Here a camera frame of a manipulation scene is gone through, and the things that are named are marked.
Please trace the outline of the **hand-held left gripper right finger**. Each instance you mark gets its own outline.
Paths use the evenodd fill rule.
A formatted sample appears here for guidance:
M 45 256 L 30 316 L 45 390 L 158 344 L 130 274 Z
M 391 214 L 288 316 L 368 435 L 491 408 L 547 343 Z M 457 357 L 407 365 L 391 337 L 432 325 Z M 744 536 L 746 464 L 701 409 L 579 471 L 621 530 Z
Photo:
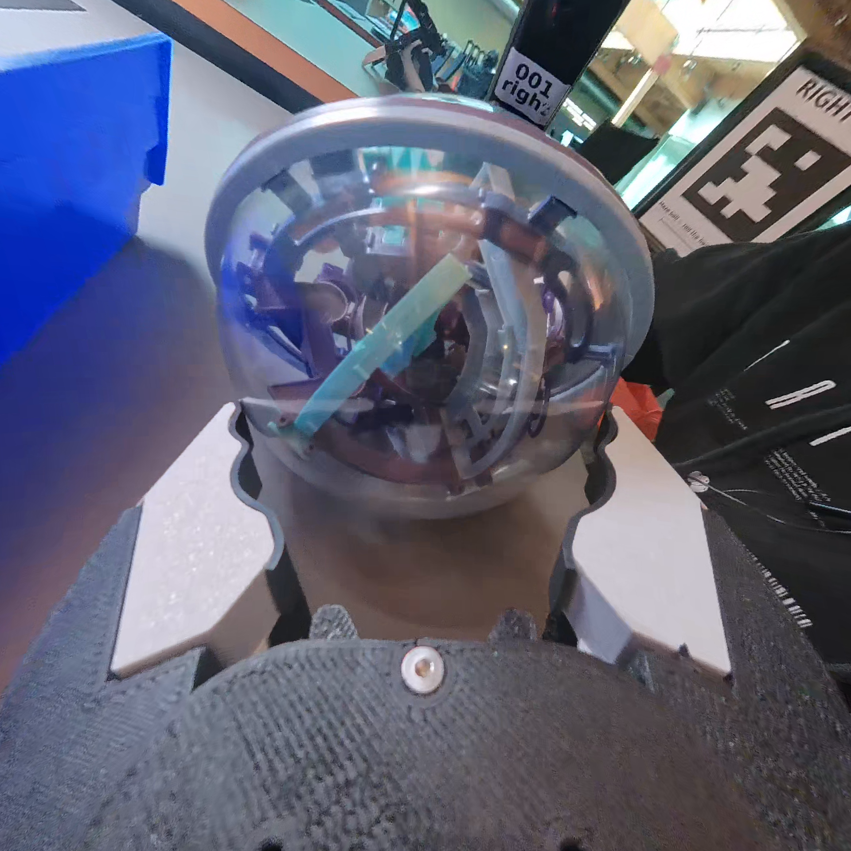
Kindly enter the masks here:
M 684 654 L 729 675 L 704 506 L 621 408 L 604 415 L 591 450 L 588 504 L 568 522 L 550 581 L 553 614 L 604 663 Z

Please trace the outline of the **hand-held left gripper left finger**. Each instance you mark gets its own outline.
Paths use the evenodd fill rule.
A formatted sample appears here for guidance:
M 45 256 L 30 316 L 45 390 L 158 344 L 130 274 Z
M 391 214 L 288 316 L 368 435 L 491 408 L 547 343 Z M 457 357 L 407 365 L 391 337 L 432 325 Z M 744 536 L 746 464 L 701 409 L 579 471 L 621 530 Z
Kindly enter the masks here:
M 140 503 L 113 650 L 126 677 L 194 648 L 222 666 L 306 634 L 310 613 L 250 432 L 224 406 Z

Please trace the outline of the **clear plastic maze ball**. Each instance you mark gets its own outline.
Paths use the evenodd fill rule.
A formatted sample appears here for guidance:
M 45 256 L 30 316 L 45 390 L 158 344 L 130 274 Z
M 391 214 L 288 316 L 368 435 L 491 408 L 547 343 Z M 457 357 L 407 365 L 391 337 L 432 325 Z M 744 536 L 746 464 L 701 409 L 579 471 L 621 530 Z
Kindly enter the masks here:
M 204 247 L 267 476 L 449 518 L 574 455 L 644 342 L 654 273 L 617 191 L 493 105 L 320 105 L 249 143 Z

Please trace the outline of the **blue plastic bin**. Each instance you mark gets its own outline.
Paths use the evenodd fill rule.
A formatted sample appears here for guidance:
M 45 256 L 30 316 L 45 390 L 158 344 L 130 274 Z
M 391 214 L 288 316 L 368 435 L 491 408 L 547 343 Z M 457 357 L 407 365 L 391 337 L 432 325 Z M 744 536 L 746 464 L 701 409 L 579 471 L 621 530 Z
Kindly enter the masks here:
M 1 363 L 132 239 L 165 181 L 172 41 L 3 56 Z

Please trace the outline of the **spare hand-held gripper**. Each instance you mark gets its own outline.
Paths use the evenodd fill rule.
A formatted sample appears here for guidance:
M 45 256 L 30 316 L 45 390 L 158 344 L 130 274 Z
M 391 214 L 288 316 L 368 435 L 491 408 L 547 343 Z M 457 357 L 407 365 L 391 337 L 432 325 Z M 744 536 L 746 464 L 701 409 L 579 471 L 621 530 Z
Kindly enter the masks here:
M 449 52 L 426 3 L 400 2 L 383 59 L 385 80 L 403 92 L 434 91 Z

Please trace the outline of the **black backpack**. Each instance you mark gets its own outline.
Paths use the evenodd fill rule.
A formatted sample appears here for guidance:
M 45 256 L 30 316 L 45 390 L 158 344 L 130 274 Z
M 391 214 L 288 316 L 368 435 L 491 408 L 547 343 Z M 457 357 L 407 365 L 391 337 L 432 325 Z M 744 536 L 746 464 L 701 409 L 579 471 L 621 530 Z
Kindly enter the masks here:
M 849 308 L 672 385 L 656 445 L 723 516 L 826 665 L 850 661 Z

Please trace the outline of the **orange traffic cone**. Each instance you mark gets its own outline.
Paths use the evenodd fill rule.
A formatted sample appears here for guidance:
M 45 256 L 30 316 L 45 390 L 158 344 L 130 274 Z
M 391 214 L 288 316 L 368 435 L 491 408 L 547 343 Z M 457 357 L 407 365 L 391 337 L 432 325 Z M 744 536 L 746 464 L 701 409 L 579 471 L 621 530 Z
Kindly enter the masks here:
M 620 378 L 611 403 L 620 408 L 649 441 L 655 441 L 664 411 L 650 386 Z

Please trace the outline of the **black-framed marker sign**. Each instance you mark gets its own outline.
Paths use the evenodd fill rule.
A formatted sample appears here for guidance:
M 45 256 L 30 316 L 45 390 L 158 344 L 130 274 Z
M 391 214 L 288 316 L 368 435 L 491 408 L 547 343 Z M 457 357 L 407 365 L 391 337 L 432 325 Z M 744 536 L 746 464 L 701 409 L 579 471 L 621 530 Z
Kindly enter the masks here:
M 814 230 L 849 207 L 849 115 L 849 63 L 803 45 L 634 214 L 681 257 Z

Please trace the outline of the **long pale desk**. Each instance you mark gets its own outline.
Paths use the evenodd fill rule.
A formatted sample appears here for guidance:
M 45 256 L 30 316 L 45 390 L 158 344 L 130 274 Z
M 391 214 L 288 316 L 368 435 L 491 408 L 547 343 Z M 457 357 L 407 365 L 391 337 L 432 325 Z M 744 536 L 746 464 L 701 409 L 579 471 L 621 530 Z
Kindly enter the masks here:
M 118 1 L 117 5 L 288 112 L 394 93 L 382 66 L 379 24 L 351 13 L 400 2 Z

